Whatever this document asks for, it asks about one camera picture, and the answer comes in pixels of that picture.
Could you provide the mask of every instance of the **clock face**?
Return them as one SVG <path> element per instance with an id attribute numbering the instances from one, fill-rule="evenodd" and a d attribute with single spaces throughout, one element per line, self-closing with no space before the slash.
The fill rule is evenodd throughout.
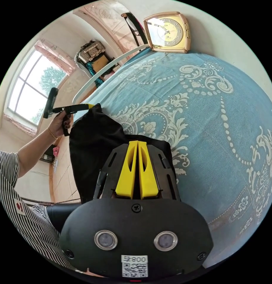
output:
<path id="1" fill-rule="evenodd" d="M 147 21 L 147 25 L 154 47 L 174 47 L 183 40 L 184 30 L 175 19 L 152 18 Z"/>

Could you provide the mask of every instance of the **striped shirt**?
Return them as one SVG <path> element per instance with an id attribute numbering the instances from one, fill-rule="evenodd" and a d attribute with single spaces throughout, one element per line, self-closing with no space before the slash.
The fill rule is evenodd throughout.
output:
<path id="1" fill-rule="evenodd" d="M 71 270 L 59 247 L 59 232 L 53 227 L 45 206 L 27 206 L 14 187 L 19 175 L 20 163 L 17 153 L 0 151 L 0 200 L 18 232 L 38 253 L 45 258 Z"/>

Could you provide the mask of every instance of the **basket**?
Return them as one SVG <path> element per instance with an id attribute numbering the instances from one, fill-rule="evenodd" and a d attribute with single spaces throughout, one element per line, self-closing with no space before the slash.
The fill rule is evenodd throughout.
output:
<path id="1" fill-rule="evenodd" d="M 100 41 L 96 41 L 81 51 L 79 53 L 79 58 L 84 64 L 87 64 L 103 52 L 105 52 L 105 47 Z"/>

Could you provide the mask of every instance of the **yellow tab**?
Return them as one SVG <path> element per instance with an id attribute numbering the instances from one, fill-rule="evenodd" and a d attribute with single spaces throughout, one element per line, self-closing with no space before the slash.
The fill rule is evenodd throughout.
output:
<path id="1" fill-rule="evenodd" d="M 88 104 L 88 105 L 89 105 L 89 109 L 95 106 L 94 104 Z"/>
<path id="2" fill-rule="evenodd" d="M 130 141 L 116 187 L 118 196 L 133 198 L 138 141 Z"/>
<path id="3" fill-rule="evenodd" d="M 141 199 L 158 195 L 158 186 L 150 160 L 147 143 L 138 141 L 139 182 Z"/>

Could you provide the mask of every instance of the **bed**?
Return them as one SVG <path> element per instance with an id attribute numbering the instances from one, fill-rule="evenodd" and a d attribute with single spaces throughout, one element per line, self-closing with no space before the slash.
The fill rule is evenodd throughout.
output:
<path id="1" fill-rule="evenodd" d="M 181 199 L 212 233 L 204 267 L 257 229 L 272 203 L 272 102 L 245 73 L 206 54 L 143 46 L 84 103 L 100 103 L 127 134 L 170 143 Z"/>

